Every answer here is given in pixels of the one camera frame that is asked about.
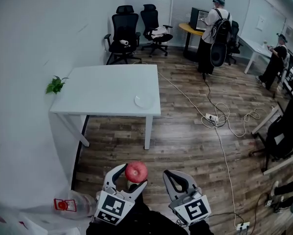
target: black chair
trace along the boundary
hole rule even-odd
[[[109,45],[109,51],[111,55],[106,63],[109,64],[111,57],[114,55],[114,61],[111,63],[115,64],[121,60],[124,60],[126,64],[128,59],[137,59],[142,62],[141,58],[133,56],[133,51],[139,46],[140,32],[135,32],[138,14],[134,13],[131,5],[119,6],[116,11],[117,14],[113,15],[113,28],[114,36],[113,43],[111,44],[109,37],[111,34],[107,34],[104,39],[107,39]],[[128,41],[128,45],[125,46],[120,43],[120,40]]]
[[[276,143],[275,138],[281,134],[283,134],[284,138],[279,143]],[[280,159],[287,159],[293,155],[293,99],[289,101],[283,116],[280,116],[269,126],[267,138],[264,139],[258,133],[254,134],[254,138],[256,137],[261,139],[265,148],[252,151],[249,153],[249,156],[251,157],[255,153],[265,152],[266,165],[262,169],[263,173],[268,170],[270,155],[273,157],[273,162],[279,161]]]
[[[143,36],[150,41],[153,41],[149,46],[143,46],[142,50],[144,48],[152,48],[152,51],[150,53],[150,57],[152,57],[153,52],[156,49],[160,49],[161,51],[165,52],[165,56],[168,55],[168,52],[166,51],[168,46],[167,45],[161,45],[163,42],[167,42],[173,38],[170,34],[164,34],[162,37],[152,38],[152,32],[156,30],[156,28],[159,27],[158,24],[158,11],[156,10],[156,6],[153,4],[145,4],[144,10],[141,11],[141,17],[143,19],[144,25],[145,25],[145,31],[143,33]],[[166,29],[172,28],[172,26],[169,25],[163,25]]]
[[[232,35],[229,43],[227,44],[227,53],[226,58],[228,60],[228,64],[231,65],[230,59],[234,60],[234,64],[236,64],[235,58],[232,56],[233,54],[240,54],[240,46],[243,46],[240,43],[237,43],[237,36],[239,33],[239,24],[236,21],[232,21]]]

